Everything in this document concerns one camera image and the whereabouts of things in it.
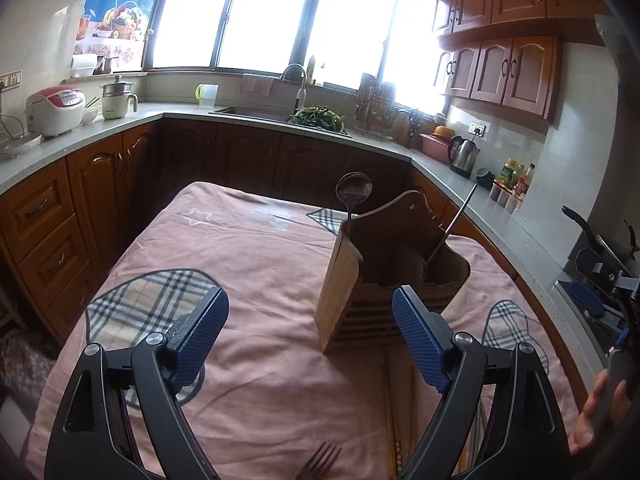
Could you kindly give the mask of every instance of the gray countertop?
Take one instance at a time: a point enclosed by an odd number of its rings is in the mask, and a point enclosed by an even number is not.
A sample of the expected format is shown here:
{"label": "gray countertop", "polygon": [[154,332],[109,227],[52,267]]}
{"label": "gray countertop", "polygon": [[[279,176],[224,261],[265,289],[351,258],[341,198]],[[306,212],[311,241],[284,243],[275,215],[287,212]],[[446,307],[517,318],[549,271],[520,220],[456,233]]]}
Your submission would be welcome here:
{"label": "gray countertop", "polygon": [[[227,107],[199,108],[192,104],[142,103],[136,113],[117,120],[105,121],[101,117],[89,126],[79,126],[55,139],[45,140],[40,146],[14,159],[0,161],[0,194],[30,174],[70,152],[97,140],[150,121],[166,118],[198,119],[229,124],[253,124],[269,130],[299,134],[317,139],[332,140],[372,152],[410,161],[453,202],[460,206],[472,187],[472,182],[453,173],[449,167],[416,150],[409,150],[386,140],[365,137],[356,132],[351,138],[335,136],[292,124],[272,123],[253,118],[240,118],[219,112]],[[555,288],[557,280],[570,280],[545,250],[528,234],[512,215],[488,198],[488,192],[479,188],[465,213],[510,261],[522,279],[536,295],[558,332],[564,339],[577,365],[585,386],[590,388],[595,375],[602,370],[600,354],[594,347],[576,311]]]}

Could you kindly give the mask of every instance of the leafy green vegetable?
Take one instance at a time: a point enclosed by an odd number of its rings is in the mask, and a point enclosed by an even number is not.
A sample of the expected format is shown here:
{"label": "leafy green vegetable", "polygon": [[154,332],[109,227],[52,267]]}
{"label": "leafy green vegetable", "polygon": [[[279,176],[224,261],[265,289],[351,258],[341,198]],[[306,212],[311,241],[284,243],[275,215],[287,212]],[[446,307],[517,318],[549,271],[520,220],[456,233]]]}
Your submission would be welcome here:
{"label": "leafy green vegetable", "polygon": [[292,124],[322,128],[328,132],[340,133],[344,130],[344,117],[335,114],[326,106],[309,106],[301,108],[291,118]]}

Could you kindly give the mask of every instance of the pink blanket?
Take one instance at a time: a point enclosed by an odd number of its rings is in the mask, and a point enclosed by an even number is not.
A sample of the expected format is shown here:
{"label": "pink blanket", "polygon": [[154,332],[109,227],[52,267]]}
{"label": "pink blanket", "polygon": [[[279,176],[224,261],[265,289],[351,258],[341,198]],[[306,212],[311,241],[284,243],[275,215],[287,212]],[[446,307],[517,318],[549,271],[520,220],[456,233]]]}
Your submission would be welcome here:
{"label": "pink blanket", "polygon": [[[388,478],[385,352],[405,456],[439,400],[415,373],[404,345],[331,356],[319,351],[314,311],[335,235],[308,215],[317,210],[193,184],[136,239],[98,292],[153,270],[185,267],[205,272],[228,293],[229,318],[207,358],[203,387],[183,406],[223,480],[292,479],[323,441],[343,448],[330,478]],[[529,305],[479,244],[453,236],[447,243],[469,261],[471,276],[444,317],[454,330],[480,339],[490,307],[500,300],[514,301],[546,354],[565,426],[572,429],[577,409],[567,378]],[[38,406],[27,456],[37,478],[43,476],[57,406],[85,345],[82,318]],[[412,430],[414,382],[418,424]],[[145,466],[161,474],[140,412],[129,413]]]}

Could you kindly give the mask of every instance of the power outlet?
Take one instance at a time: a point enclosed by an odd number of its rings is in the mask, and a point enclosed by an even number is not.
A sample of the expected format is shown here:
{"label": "power outlet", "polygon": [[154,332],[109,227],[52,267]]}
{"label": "power outlet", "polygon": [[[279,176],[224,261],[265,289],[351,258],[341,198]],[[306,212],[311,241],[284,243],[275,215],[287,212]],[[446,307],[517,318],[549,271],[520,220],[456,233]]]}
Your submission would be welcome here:
{"label": "power outlet", "polygon": [[484,131],[486,130],[486,126],[480,123],[471,123],[469,125],[469,133],[474,134],[476,130],[479,130],[478,137],[484,137]]}
{"label": "power outlet", "polygon": [[5,90],[18,88],[21,82],[22,70],[16,70],[15,72],[4,74],[3,76],[0,76],[0,91],[4,92]]}

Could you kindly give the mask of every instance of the wooden knife block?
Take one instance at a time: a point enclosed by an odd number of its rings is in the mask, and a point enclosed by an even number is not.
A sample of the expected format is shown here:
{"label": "wooden knife block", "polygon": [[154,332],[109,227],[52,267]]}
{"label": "wooden knife block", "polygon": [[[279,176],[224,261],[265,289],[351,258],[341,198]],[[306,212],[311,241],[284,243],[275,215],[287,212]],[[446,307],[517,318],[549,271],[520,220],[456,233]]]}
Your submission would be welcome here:
{"label": "wooden knife block", "polygon": [[[424,263],[443,236],[424,197],[414,190],[354,218],[350,236],[343,222],[316,309],[322,352],[402,341],[391,312],[391,297],[406,283],[389,283],[392,269],[395,264],[411,266],[417,258]],[[411,262],[400,262],[399,252],[411,256]],[[444,244],[414,290],[429,310],[439,313],[469,273],[468,261]]]}

